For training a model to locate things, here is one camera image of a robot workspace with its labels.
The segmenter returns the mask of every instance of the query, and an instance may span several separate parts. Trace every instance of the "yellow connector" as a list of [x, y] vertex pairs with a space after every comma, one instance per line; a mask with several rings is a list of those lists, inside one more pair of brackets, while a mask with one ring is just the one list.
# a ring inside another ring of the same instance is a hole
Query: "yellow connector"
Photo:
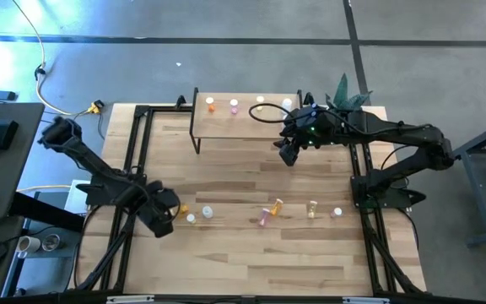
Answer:
[[95, 101], [95, 102], [91, 102], [91, 106], [89, 107], [87, 112], [93, 113], [93, 114], [99, 114], [100, 109], [102, 109], [103, 106], [105, 106], [105, 104], [100, 100]]

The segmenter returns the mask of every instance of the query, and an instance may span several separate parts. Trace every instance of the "concrete floor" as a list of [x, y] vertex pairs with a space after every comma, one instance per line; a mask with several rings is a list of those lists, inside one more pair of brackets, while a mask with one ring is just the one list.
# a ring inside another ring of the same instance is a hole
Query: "concrete floor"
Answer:
[[[44, 35], [349, 38], [342, 0], [20, 3]], [[351, 6], [360, 39], [486, 41], [486, 1], [352, 0]], [[0, 35], [30, 33], [12, 2], [0, 0]], [[454, 147], [486, 128], [486, 47], [362, 46], [361, 57], [374, 90], [372, 105], [386, 106], [390, 119], [433, 123]], [[37, 101], [32, 74], [40, 59], [35, 43], [0, 42], [0, 90], [18, 92], [19, 101]], [[302, 89], [320, 97], [333, 93], [342, 73], [350, 93], [358, 92], [350, 46], [47, 43], [46, 60], [50, 75], [43, 94], [66, 111], [81, 111], [97, 99], [175, 101], [181, 94], [190, 98], [194, 86], [233, 92]], [[78, 122], [84, 141], [100, 152], [96, 117]], [[71, 160], [35, 145], [20, 186], [84, 178]], [[483, 227], [463, 168], [424, 171], [411, 181], [428, 195], [413, 217], [429, 291], [486, 300], [486, 245], [465, 246]]]

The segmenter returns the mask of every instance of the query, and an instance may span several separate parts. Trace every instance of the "white cable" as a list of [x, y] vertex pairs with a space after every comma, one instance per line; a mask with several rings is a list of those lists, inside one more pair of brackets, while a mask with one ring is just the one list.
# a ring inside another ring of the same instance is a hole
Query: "white cable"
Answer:
[[28, 192], [28, 191], [32, 191], [32, 190], [37, 190], [37, 189], [52, 189], [52, 188], [68, 188], [70, 189], [71, 186], [68, 186], [68, 185], [46, 185], [46, 186], [34, 186], [34, 187], [27, 187], [27, 188], [23, 188], [23, 189], [18, 189], [16, 190], [16, 192]]
[[[11, 1], [14, 3], [14, 5], [16, 5], [16, 7], [23, 14], [23, 16], [25, 17], [25, 19], [27, 20], [27, 22], [30, 23], [31, 27], [35, 31], [35, 35], [37, 36], [37, 39], [39, 40], [40, 50], [42, 51], [42, 62], [40, 63], [40, 68], [44, 70], [44, 67], [46, 65], [46, 54], [44, 52], [44, 44], [42, 43], [41, 36], [39, 35], [39, 32], [37, 31], [36, 27], [31, 22], [30, 18], [25, 14], [25, 12], [22, 10], [22, 8], [16, 3], [16, 0], [11, 0]], [[58, 109], [57, 107], [51, 105], [48, 101], [46, 101], [46, 99], [44, 99], [44, 97], [42, 97], [42, 94], [41, 94], [41, 77], [44, 77], [44, 75], [38, 73], [37, 74], [36, 85], [35, 85], [35, 91], [36, 91], [37, 96], [39, 97], [40, 101], [42, 101], [42, 103], [45, 106], [51, 108], [53, 111], [56, 111], [56, 112], [58, 112], [60, 114], [63, 114], [63, 115], [76, 115], [76, 114], [78, 114], [78, 113], [70, 113], [70, 112], [63, 111], [61, 109]]]

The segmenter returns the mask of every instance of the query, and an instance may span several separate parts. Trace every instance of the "wooden tabletop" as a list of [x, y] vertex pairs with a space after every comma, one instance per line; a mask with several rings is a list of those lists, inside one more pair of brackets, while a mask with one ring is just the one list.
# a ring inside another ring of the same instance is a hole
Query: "wooden tabletop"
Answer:
[[[198, 93], [194, 109], [194, 128], [196, 138], [249, 138], [278, 139], [283, 125], [280, 123], [262, 123], [252, 119], [248, 112], [256, 105], [261, 96], [264, 103], [281, 106], [283, 100], [292, 101], [292, 109], [299, 107], [297, 94], [253, 94], [253, 93]], [[214, 111], [208, 110], [207, 98], [213, 99]], [[230, 101], [238, 101], [238, 112], [232, 114]], [[256, 117], [265, 120], [282, 120], [285, 113], [281, 110], [264, 106], [261, 111], [252, 112]]]
[[[121, 168], [134, 106], [115, 104], [103, 159]], [[366, 107], [386, 118], [383, 107]], [[287, 167], [271, 143], [250, 139], [210, 139], [196, 155], [189, 138], [190, 114], [154, 116], [145, 172], [173, 187], [197, 217], [191, 225], [175, 221], [175, 231], [161, 239], [137, 221], [128, 262], [126, 293], [254, 294], [283, 296], [368, 296], [369, 270], [359, 213], [348, 179], [352, 166], [343, 146], [301, 151]], [[370, 145], [376, 166], [391, 144]], [[388, 165], [395, 162], [392, 157]], [[275, 198], [280, 214], [266, 227], [257, 222]], [[308, 220], [305, 205], [318, 202]], [[213, 208], [205, 219], [203, 206]], [[343, 215], [331, 219], [335, 207]], [[106, 250], [114, 209], [104, 207], [91, 219], [79, 257], [82, 281]], [[410, 222], [395, 209], [384, 209], [391, 254], [413, 283], [425, 289]], [[112, 278], [116, 277], [119, 256]], [[377, 258], [382, 286], [383, 263]]]

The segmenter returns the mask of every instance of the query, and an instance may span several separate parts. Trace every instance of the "small bottle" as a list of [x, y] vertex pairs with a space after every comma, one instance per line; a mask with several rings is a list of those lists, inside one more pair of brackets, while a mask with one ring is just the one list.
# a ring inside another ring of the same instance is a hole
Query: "small bottle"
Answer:
[[[263, 98], [263, 96], [258, 96], [258, 97], [256, 98], [256, 102], [257, 102], [257, 103], [263, 103], [263, 101], [264, 101], [264, 100], [265, 100], [265, 98]], [[258, 111], [261, 111], [262, 109], [263, 109], [263, 106], [259, 106], [259, 107], [257, 108], [257, 110], [258, 110]]]
[[338, 216], [341, 216], [343, 215], [343, 210], [340, 209], [339, 207], [336, 207], [331, 213], [330, 213], [330, 216], [332, 218], [336, 218]]
[[186, 221], [189, 222], [189, 224], [194, 225], [196, 224], [196, 216], [194, 216], [194, 214], [189, 214], [186, 216]]
[[237, 100], [230, 100], [229, 101], [229, 105], [232, 107], [231, 110], [230, 110], [232, 112], [232, 114], [237, 114], [237, 111], [238, 111], [237, 105], [238, 104], [239, 104], [239, 102]]
[[262, 213], [260, 214], [260, 220], [258, 221], [258, 225], [261, 227], [264, 227], [267, 223], [267, 218], [269, 218], [269, 215], [271, 212], [269, 209], [262, 209]]
[[205, 206], [202, 208], [202, 214], [206, 219], [211, 219], [213, 217], [213, 209], [209, 206]]
[[[174, 216], [177, 212], [177, 207], [174, 207], [174, 208], [171, 208], [170, 209], [170, 213], [172, 214], [172, 216]], [[183, 215], [185, 213], [189, 212], [189, 206], [187, 206], [186, 204], [183, 204], [180, 208], [179, 208], [179, 215]]]
[[316, 214], [316, 206], [317, 205], [318, 205], [318, 202], [315, 202], [315, 201], [310, 201], [307, 204], [307, 218], [314, 219], [315, 214]]
[[280, 210], [283, 208], [283, 204], [284, 202], [277, 198], [275, 204], [273, 205], [273, 208], [271, 208], [271, 215], [273, 216], [277, 215], [280, 212]]
[[208, 104], [208, 111], [213, 113], [215, 111], [215, 106], [213, 105], [214, 99], [213, 97], [206, 98], [206, 103]]
[[281, 107], [288, 112], [292, 111], [292, 100], [290, 98], [284, 99]]

